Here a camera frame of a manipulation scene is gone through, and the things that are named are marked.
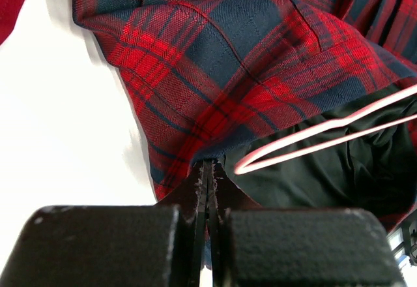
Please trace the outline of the red plaid skirt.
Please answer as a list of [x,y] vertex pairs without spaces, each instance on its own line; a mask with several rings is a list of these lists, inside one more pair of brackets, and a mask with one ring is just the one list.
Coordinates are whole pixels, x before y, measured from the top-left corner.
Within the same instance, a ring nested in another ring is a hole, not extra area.
[[117,67],[156,197],[192,163],[416,83],[416,0],[72,0]]

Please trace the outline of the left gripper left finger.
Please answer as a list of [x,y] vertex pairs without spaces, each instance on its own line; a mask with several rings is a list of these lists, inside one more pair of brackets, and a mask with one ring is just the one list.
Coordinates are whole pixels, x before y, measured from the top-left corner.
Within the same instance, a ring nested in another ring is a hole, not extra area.
[[176,217],[167,253],[170,286],[199,286],[205,249],[206,164],[196,162],[187,178],[156,207],[173,207]]

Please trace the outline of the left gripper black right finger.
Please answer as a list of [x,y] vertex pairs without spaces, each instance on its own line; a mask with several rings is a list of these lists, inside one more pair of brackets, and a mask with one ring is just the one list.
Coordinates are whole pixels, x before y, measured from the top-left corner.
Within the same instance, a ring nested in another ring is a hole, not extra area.
[[211,162],[208,177],[208,227],[214,286],[233,285],[233,244],[229,215],[232,211],[256,210],[261,205],[250,198],[227,176],[221,162]]

